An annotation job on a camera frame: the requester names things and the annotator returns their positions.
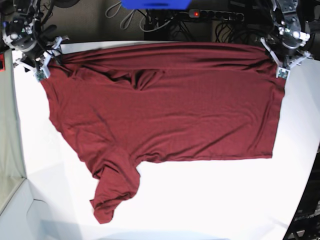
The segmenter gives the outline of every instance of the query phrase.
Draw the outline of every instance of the white cable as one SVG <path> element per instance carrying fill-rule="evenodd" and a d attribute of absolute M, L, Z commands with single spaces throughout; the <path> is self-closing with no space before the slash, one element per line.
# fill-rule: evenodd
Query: white cable
<path fill-rule="evenodd" d="M 109 15 L 108 13 L 109 13 L 112 9 L 116 8 L 117 6 L 118 6 L 118 8 L 116 9 L 115 13 L 114 13 L 113 15 Z M 119 13 L 121 7 L 122 7 L 122 3 L 121 3 L 121 2 L 118 2 L 118 3 L 114 4 L 114 5 L 112 5 L 111 7 L 109 7 L 109 8 L 105 11 L 105 14 L 104 14 L 105 17 L 108 18 L 108 19 L 111 19 L 111 18 L 115 17 L 115 16 Z M 130 24 L 131 24 L 131 22 L 132 22 L 132 18 L 133 18 L 134 15 L 135 15 L 135 12 L 136 12 L 135 9 L 132 10 L 132 11 L 120 22 L 120 29 L 121 29 L 121 30 L 126 30 L 126 29 L 129 28 L 129 26 L 130 26 Z"/>
<path fill-rule="evenodd" d="M 162 29 L 164 28 L 165 26 L 167 26 L 172 19 L 174 19 L 174 17 L 171 17 L 169 21 L 167 21 L 166 23 L 162 24 L 161 26 L 159 27 L 155 27 L 154 29 L 151 29 L 151 30 L 144 30 L 144 28 L 141 26 L 142 24 L 142 21 L 145 19 L 145 17 L 143 17 L 141 20 L 140 20 L 140 23 L 139 23 L 139 27 L 141 29 L 142 32 L 144 33 L 151 33 L 151 32 L 155 32 L 155 31 L 158 31 L 159 29 Z"/>
<path fill-rule="evenodd" d="M 116 6 L 118 6 L 118 5 L 119 5 L 119 7 L 118 7 L 117 10 L 115 11 L 115 13 L 114 13 L 113 15 L 109 16 L 108 13 L 109 13 L 112 9 L 114 9 Z M 111 7 L 109 7 L 109 8 L 105 11 L 105 14 L 104 14 L 105 17 L 108 18 L 108 19 L 113 18 L 114 16 L 116 16 L 116 15 L 119 13 L 121 7 L 122 7 L 122 3 L 121 3 L 121 2 L 118 2 L 118 3 L 114 4 L 114 5 L 112 5 Z"/>

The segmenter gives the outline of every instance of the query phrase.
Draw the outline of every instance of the maroon cloth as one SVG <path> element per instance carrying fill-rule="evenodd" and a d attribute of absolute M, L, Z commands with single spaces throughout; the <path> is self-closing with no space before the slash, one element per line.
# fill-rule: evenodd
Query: maroon cloth
<path fill-rule="evenodd" d="M 142 161 L 271 158 L 285 81 L 259 47 L 160 43 L 64 56 L 41 83 L 50 120 L 99 179 L 108 223 Z"/>

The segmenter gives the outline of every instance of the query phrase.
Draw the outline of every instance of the robotic manipulator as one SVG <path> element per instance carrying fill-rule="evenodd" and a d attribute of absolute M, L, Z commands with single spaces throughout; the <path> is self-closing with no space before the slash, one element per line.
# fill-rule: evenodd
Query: robotic manipulator
<path fill-rule="evenodd" d="M 310 52 L 302 50 L 310 40 L 311 30 L 303 16 L 302 0 L 268 1 L 269 8 L 258 5 L 267 10 L 274 28 L 260 41 L 278 66 L 276 77 L 288 79 L 293 67 L 311 58 Z"/>
<path fill-rule="evenodd" d="M 16 60 L 13 66 L 22 65 L 26 72 L 32 71 L 38 81 L 50 76 L 48 64 L 52 58 L 60 63 L 60 44 L 68 39 L 66 36 L 48 37 L 57 28 L 56 25 L 44 28 L 54 6 L 51 3 L 47 15 L 43 18 L 40 1 L 14 0 L 15 13 L 12 21 L 2 23 L 4 43 L 11 49 L 22 52 L 22 58 Z"/>

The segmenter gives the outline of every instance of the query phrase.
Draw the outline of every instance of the white table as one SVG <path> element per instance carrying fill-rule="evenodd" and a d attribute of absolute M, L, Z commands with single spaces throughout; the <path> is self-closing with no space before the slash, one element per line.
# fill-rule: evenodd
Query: white table
<path fill-rule="evenodd" d="M 103 225 L 89 203 L 97 181 L 49 121 L 45 91 L 22 67 L 14 75 L 27 176 L 34 198 L 49 204 L 61 240 L 281 240 L 286 233 L 320 141 L 320 62 L 306 60 L 286 83 L 272 159 L 143 162 L 137 195 Z"/>

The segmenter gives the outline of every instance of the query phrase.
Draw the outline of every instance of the blue box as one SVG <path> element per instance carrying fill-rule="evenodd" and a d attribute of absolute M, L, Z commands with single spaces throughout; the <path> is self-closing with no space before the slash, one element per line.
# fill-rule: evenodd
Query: blue box
<path fill-rule="evenodd" d="M 126 9 L 185 10 L 191 0 L 122 0 Z"/>

